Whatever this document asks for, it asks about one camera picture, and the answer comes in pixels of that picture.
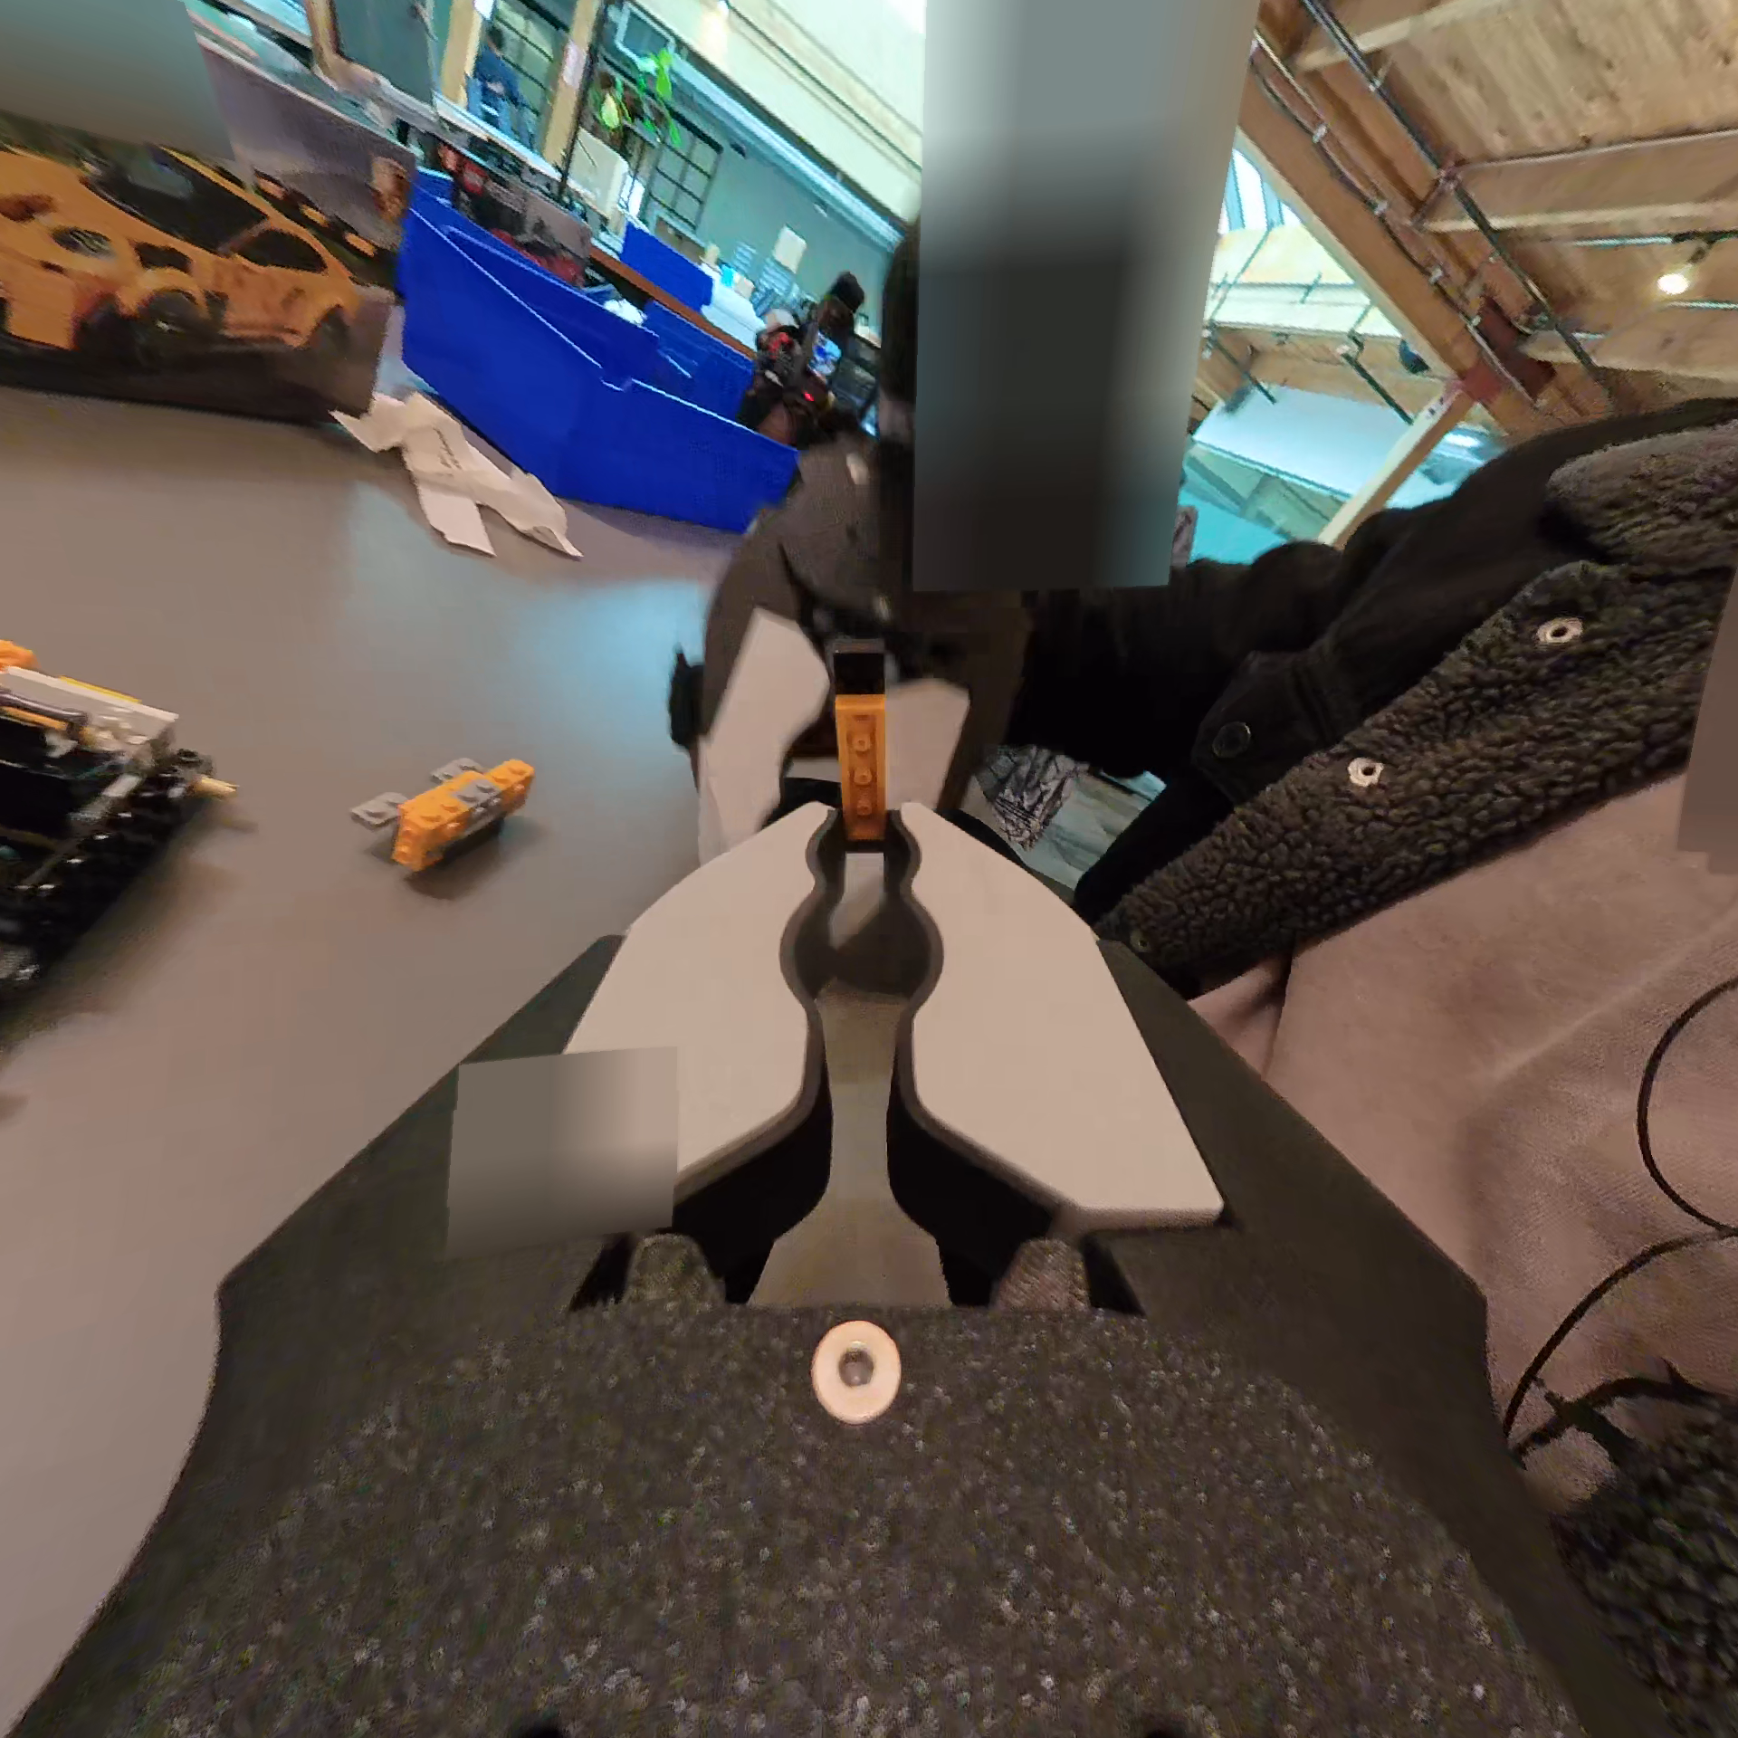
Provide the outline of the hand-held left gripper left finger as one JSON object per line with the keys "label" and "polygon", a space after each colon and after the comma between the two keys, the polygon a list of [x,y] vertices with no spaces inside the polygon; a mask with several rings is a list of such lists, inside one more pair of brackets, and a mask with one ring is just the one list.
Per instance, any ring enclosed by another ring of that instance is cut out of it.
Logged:
{"label": "hand-held left gripper left finger", "polygon": [[833,807],[807,802],[697,867],[618,939],[567,1054],[670,1064],[653,1232],[694,1244],[749,1301],[776,1244],[820,1206],[833,1097],[816,960],[831,915]]}

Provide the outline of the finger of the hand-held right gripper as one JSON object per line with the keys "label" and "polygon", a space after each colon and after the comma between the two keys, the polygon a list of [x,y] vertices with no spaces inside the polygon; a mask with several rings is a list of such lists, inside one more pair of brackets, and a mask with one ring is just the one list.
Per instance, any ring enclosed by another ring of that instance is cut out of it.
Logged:
{"label": "finger of the hand-held right gripper", "polygon": [[905,681],[883,697],[883,807],[897,815],[907,806],[935,814],[956,811],[963,783],[954,779],[971,695],[939,678]]}
{"label": "finger of the hand-held right gripper", "polygon": [[699,860],[727,855],[767,824],[792,748],[831,705],[831,676],[805,632],[754,611],[699,741]]}

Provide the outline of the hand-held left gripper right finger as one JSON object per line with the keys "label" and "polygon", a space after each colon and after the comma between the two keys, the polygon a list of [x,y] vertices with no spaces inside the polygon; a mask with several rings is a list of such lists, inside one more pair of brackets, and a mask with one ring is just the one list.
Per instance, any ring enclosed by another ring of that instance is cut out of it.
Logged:
{"label": "hand-held left gripper right finger", "polygon": [[917,986],[896,1040],[885,1174],[952,1301],[1025,1246],[1225,1216],[1095,933],[1019,864],[909,802],[890,821]]}

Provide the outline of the narrow orange toy plate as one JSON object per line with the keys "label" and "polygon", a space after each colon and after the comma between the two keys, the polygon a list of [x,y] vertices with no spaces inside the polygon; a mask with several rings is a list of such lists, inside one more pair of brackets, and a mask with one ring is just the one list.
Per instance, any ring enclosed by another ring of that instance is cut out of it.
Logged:
{"label": "narrow orange toy plate", "polygon": [[885,695],[836,694],[833,730],[839,776],[839,819],[850,845],[885,838]]}

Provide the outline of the orange grey brick assembly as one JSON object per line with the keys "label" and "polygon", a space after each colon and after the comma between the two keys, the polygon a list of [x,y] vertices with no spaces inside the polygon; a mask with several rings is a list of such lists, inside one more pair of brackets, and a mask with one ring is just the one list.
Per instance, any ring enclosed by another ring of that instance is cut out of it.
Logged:
{"label": "orange grey brick assembly", "polygon": [[441,865],[443,852],[469,828],[495,814],[520,814],[531,795],[536,769],[508,757],[484,765],[457,757],[437,768],[414,795],[381,793],[349,809],[352,821],[373,834],[386,834],[388,860],[407,876]]}

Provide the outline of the black red toy car chassis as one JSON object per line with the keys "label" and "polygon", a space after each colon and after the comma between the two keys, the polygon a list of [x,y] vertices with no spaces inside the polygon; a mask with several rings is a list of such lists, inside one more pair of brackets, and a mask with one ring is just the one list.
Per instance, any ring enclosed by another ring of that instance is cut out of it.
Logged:
{"label": "black red toy car chassis", "polygon": [[180,716],[1,642],[1,1001],[19,1004],[236,786]]}

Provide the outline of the person's right forearm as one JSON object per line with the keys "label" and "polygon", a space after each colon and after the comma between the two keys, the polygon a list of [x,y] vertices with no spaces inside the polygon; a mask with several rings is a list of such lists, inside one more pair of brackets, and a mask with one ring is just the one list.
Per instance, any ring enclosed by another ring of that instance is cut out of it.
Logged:
{"label": "person's right forearm", "polygon": [[1247,562],[1198,557],[1156,586],[1021,594],[986,750],[1161,776],[1247,661],[1311,646],[1351,588],[1338,550],[1297,540]]}

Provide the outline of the black red equipment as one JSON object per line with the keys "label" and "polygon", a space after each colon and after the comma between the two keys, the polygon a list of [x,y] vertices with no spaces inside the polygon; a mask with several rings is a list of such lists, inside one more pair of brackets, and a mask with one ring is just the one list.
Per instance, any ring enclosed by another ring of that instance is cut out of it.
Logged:
{"label": "black red equipment", "polygon": [[839,274],[805,314],[778,312],[754,340],[737,424],[807,450],[862,428],[877,397],[881,346],[859,333],[865,290]]}

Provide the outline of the blue plastic bin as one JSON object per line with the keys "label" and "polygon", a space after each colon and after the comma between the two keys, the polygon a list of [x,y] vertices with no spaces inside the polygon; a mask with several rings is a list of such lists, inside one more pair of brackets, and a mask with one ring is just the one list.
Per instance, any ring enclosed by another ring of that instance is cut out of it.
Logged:
{"label": "blue plastic bin", "polygon": [[742,534],[797,454],[734,419],[753,365],[661,306],[639,322],[453,209],[418,175],[398,255],[402,359],[559,497]]}
{"label": "blue plastic bin", "polygon": [[652,230],[628,222],[622,228],[618,256],[628,272],[685,308],[697,314],[707,311],[715,288],[714,275]]}

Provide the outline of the crumpled white paper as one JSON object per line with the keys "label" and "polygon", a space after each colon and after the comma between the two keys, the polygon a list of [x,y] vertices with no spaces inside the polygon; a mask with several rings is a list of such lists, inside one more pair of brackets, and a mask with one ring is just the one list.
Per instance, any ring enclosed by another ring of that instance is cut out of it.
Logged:
{"label": "crumpled white paper", "polygon": [[333,422],[370,454],[398,454],[428,527],[446,546],[493,559],[487,520],[496,517],[543,550],[582,559],[555,492],[488,458],[437,399],[376,393],[360,416],[334,411]]}

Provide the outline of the black toy set box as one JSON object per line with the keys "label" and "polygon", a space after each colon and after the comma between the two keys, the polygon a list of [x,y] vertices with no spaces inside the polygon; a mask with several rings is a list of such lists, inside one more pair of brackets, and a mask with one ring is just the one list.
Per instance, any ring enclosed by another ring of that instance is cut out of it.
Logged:
{"label": "black toy set box", "polygon": [[418,163],[209,62],[217,155],[1,120],[3,386],[321,422],[369,409]]}

